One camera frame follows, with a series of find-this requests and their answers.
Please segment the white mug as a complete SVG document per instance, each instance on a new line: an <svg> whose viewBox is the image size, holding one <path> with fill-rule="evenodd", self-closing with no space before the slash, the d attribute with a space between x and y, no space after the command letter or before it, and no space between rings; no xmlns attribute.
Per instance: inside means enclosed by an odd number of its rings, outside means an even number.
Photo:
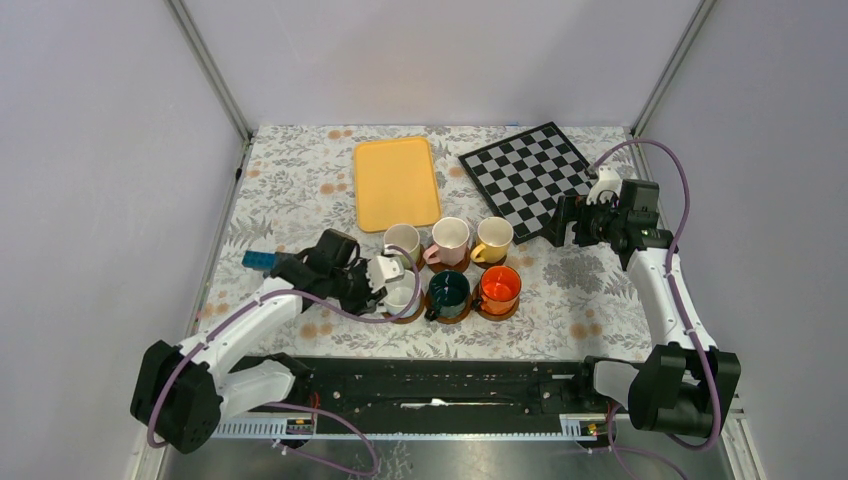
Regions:
<svg viewBox="0 0 848 480"><path fill-rule="evenodd" d="M389 283L386 286L387 295L383 299L384 315L405 317L409 311L417 309L417 296L421 287L415 288L415 275L406 270L401 280Z"/></svg>

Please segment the pink mug front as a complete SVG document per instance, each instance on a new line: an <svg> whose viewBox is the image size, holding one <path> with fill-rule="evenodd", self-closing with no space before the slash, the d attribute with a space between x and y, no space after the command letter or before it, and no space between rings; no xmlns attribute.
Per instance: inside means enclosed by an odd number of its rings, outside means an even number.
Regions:
<svg viewBox="0 0 848 480"><path fill-rule="evenodd" d="M469 225L456 217L445 217L432 228L432 245L422 254L425 263L454 266L464 261L470 238Z"/></svg>

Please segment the cream yellow mug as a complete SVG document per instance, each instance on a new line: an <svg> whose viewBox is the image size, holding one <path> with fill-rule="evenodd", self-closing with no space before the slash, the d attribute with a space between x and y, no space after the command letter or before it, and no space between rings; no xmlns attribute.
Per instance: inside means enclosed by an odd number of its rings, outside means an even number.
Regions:
<svg viewBox="0 0 848 480"><path fill-rule="evenodd" d="M513 241L513 227L501 217L488 217L477 227L477 241L471 251L474 263L497 264L504 260Z"/></svg>

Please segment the orange cup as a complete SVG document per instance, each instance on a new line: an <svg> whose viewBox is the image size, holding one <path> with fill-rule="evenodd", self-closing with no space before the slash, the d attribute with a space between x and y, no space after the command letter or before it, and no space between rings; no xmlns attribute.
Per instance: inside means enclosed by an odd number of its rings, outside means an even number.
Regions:
<svg viewBox="0 0 848 480"><path fill-rule="evenodd" d="M476 287L472 306L480 303L492 314L501 314L519 301L522 280L516 270L508 266L495 266L487 269Z"/></svg>

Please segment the dark green mug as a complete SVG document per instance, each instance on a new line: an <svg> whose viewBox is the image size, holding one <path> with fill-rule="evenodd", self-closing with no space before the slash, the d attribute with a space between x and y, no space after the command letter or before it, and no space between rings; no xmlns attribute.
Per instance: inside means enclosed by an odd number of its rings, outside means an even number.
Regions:
<svg viewBox="0 0 848 480"><path fill-rule="evenodd" d="M462 309L471 287L463 273L443 271L435 274L428 284L437 316L454 317Z"/></svg>

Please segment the pink mug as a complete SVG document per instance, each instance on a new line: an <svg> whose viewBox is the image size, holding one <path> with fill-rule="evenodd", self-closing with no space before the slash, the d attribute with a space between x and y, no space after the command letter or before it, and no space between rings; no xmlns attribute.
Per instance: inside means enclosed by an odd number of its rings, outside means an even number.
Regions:
<svg viewBox="0 0 848 480"><path fill-rule="evenodd" d="M454 266L464 261L470 238L469 225L456 217L445 217L432 228L432 245L422 254L425 263Z"/></svg>
<svg viewBox="0 0 848 480"><path fill-rule="evenodd" d="M418 230L409 224L395 224L383 234L384 246L397 246L406 251L412 258L409 262L403 255L401 260L406 268L412 264L418 265L421 258L421 238Z"/></svg>

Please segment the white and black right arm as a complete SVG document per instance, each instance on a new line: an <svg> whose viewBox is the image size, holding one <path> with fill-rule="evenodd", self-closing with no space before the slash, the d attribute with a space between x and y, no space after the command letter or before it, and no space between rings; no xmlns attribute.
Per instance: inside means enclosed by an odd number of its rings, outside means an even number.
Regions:
<svg viewBox="0 0 848 480"><path fill-rule="evenodd" d="M706 450L721 433L741 365L700 322L682 279L675 236L659 226L658 199L653 182L602 181L587 196L560 197L543 230L557 247L568 230L579 247L608 245L636 288L651 336L643 362L587 357L573 396L589 412L615 402L634 428ZM693 437L702 443L691 443Z"/></svg>

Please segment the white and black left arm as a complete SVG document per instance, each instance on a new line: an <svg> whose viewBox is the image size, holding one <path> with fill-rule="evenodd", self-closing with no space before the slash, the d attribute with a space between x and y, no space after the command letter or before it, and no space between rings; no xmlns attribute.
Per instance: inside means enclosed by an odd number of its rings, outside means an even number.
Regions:
<svg viewBox="0 0 848 480"><path fill-rule="evenodd" d="M243 264L264 273L260 287L227 318L171 345L158 341L142 358L131 415L147 428L153 448L191 453L219 423L277 402L296 411L309 401L310 385L281 360L237 370L248 351L311 306L363 323L393 281L403 277L409 253L389 246L371 259L353 237L325 230L316 245L298 253L248 251Z"/></svg>

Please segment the pink mug back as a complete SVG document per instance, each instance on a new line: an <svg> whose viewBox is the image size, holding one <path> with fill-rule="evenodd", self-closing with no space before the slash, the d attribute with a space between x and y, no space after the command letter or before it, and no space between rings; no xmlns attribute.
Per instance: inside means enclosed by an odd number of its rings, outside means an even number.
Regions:
<svg viewBox="0 0 848 480"><path fill-rule="evenodd" d="M412 264L418 265L421 258L421 238L418 230L409 224L395 224L383 234L384 246L397 246L406 251L412 258L409 262L403 255L401 260L406 268Z"/></svg>

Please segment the yellow plastic tray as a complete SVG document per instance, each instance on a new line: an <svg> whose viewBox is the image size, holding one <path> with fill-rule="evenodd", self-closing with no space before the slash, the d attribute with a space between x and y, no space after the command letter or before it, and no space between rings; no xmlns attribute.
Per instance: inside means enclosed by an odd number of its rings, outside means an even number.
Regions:
<svg viewBox="0 0 848 480"><path fill-rule="evenodd" d="M421 136L363 142L353 150L357 225L365 233L415 227L442 217L429 141Z"/></svg>

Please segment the dark walnut wooden coaster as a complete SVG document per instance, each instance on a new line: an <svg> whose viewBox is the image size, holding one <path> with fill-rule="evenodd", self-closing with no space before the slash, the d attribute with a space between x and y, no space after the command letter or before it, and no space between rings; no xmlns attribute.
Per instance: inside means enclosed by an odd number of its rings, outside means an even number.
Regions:
<svg viewBox="0 0 848 480"><path fill-rule="evenodd" d="M476 267L485 270L485 269L489 269L489 268L492 268L492 267L495 267L495 266L503 266L506 263L507 259L508 259L508 255L505 255L496 262L484 262L484 261L476 262L476 261L472 261L471 263L473 265L475 265Z"/></svg>

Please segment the black and white chessboard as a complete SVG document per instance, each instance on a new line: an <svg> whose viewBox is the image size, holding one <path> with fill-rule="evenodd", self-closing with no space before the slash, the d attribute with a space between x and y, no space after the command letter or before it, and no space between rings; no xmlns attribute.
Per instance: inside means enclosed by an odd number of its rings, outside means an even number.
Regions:
<svg viewBox="0 0 848 480"><path fill-rule="evenodd" d="M586 195L589 163L553 122L458 156L492 212L519 245L541 233L561 196Z"/></svg>

